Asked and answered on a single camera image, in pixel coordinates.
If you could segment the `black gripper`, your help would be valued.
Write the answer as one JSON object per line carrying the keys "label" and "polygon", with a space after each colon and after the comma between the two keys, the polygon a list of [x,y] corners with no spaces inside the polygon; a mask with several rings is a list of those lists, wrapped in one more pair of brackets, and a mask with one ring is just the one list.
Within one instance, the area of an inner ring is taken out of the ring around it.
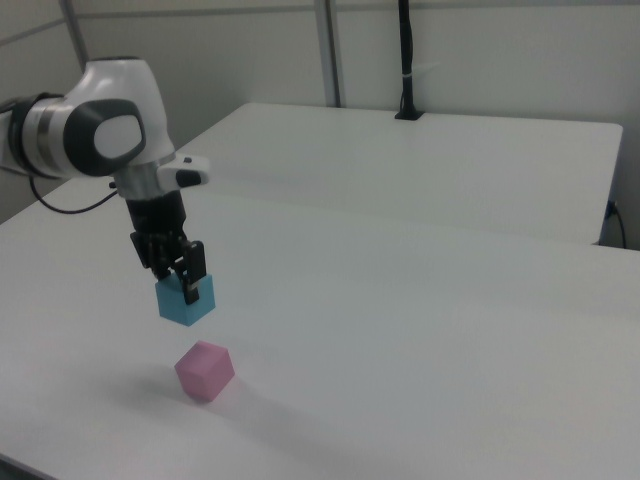
{"label": "black gripper", "polygon": [[127,200],[134,232],[130,235],[144,268],[163,280],[178,272],[187,305],[199,299],[198,283],[206,276],[204,244],[184,232],[186,211],[180,192],[151,200]]}

